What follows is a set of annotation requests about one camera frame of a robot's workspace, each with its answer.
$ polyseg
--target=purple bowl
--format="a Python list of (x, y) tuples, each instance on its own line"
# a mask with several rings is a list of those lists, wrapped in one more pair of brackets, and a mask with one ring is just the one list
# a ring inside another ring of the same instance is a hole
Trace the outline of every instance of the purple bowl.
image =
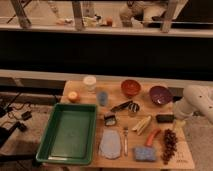
[(152, 101), (158, 105), (164, 105), (172, 101), (173, 96), (168, 88), (163, 86), (154, 86), (150, 89), (149, 95)]

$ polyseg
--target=black wall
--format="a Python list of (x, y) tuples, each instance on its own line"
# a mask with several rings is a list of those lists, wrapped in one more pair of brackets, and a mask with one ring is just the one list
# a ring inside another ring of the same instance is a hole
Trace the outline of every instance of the black wall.
[(213, 80), (213, 39), (0, 31), (0, 68)]

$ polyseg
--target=banana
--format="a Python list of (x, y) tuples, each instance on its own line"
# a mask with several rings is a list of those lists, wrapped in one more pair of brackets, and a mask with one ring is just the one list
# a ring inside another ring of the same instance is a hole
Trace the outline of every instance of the banana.
[(138, 135), (140, 135), (143, 130), (149, 125), (151, 122), (152, 117), (147, 116), (146, 118), (141, 119), (133, 128), (132, 131), (136, 131)]

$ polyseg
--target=cloth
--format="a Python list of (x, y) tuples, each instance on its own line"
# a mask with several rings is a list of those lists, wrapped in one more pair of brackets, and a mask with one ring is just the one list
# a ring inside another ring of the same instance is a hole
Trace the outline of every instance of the cloth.
[(156, 161), (155, 149), (152, 147), (135, 147), (133, 150), (136, 161)]
[(116, 159), (121, 155), (121, 140), (116, 130), (104, 129), (99, 155), (107, 159)]

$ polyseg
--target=red bowl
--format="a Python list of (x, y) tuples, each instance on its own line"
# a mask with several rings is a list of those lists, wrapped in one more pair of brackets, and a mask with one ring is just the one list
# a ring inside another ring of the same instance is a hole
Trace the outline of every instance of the red bowl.
[(139, 94), (141, 85), (135, 80), (125, 80), (121, 83), (121, 90), (127, 98), (132, 98)]
[(149, 95), (152, 101), (158, 105), (164, 105), (173, 100), (173, 96), (168, 88), (163, 86), (154, 86), (150, 89)]

